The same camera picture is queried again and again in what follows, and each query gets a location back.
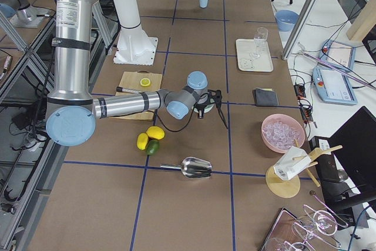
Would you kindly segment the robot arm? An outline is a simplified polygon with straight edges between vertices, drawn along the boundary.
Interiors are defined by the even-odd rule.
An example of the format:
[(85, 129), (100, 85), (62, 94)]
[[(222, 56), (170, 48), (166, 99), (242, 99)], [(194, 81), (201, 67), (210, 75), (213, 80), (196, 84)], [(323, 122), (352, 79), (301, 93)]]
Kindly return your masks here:
[[(187, 76), (202, 71), (208, 79), (208, 87), (221, 90), (227, 98), (227, 47), (225, 47), (224, 0), (209, 0), (207, 8), (199, 8), (199, 0), (137, 0), (147, 34), (157, 36), (159, 43), (152, 66), (115, 64), (115, 52), (103, 61), (98, 78), (92, 89), (95, 97), (112, 97), (115, 86), (125, 71), (149, 71), (163, 75), (161, 87), (180, 90)], [(217, 110), (213, 109), (198, 119), (193, 114), (187, 127), (180, 132), (166, 134), (163, 149), (216, 148), (228, 144), (228, 129)], [(120, 140), (127, 145), (136, 141), (137, 135), (147, 122), (133, 122), (120, 118), (106, 118), (97, 122), (95, 136), (101, 142), (115, 145)]]

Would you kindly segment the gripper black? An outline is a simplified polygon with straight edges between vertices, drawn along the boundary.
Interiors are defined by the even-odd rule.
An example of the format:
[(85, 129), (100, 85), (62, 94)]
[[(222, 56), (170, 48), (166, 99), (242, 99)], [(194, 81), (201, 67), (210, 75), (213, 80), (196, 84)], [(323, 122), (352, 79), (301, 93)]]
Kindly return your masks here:
[[(217, 111), (218, 111), (218, 114), (219, 114), (221, 121), (223, 122), (225, 128), (228, 129), (226, 118), (225, 118), (224, 113), (221, 109), (221, 104), (222, 104), (221, 90), (219, 90), (219, 89), (218, 90), (208, 89), (206, 93), (202, 94), (202, 96), (200, 97), (200, 100), (198, 101), (198, 103), (195, 104), (195, 106), (196, 105), (213, 105), (213, 106), (215, 106), (217, 108)], [(198, 110), (197, 117), (199, 119), (203, 119), (204, 110)]]

